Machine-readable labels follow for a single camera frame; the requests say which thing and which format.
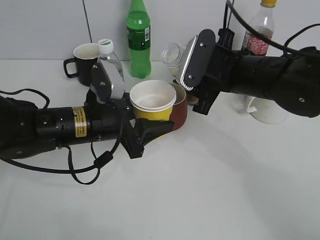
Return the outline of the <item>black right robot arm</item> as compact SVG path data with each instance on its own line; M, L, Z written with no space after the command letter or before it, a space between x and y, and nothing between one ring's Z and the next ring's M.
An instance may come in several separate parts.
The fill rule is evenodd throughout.
M303 56L257 56L233 50L234 32L202 30L183 52L176 81L198 98L194 112L207 115L221 92L272 100L303 117L320 114L320 52Z

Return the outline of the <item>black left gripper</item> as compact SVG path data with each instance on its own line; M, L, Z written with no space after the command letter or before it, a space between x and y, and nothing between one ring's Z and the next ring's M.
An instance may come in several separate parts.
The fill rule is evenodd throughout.
M94 92L89 90L84 109L90 140L115 139L124 147L130 159L141 158L148 143L170 133L174 127L171 120L136 118L129 92L125 92L122 99L99 103Z

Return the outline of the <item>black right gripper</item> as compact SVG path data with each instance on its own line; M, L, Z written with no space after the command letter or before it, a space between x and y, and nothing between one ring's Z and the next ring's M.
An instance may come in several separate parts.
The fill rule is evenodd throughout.
M228 28L219 29L218 35L215 35L215 47L206 72L200 84L192 90L192 94L198 98L192 110L198 114L208 115L219 93L227 89L234 36L235 33ZM183 86L179 80L174 79L172 82Z

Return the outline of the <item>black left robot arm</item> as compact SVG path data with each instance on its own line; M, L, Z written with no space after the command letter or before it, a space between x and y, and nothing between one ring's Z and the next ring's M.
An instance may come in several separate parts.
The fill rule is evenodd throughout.
M29 101L0 99L0 156L24 159L91 141L120 138L131 159L143 155L145 145L172 131L170 120L137 117L129 94L98 103L88 91L83 106L37 108Z

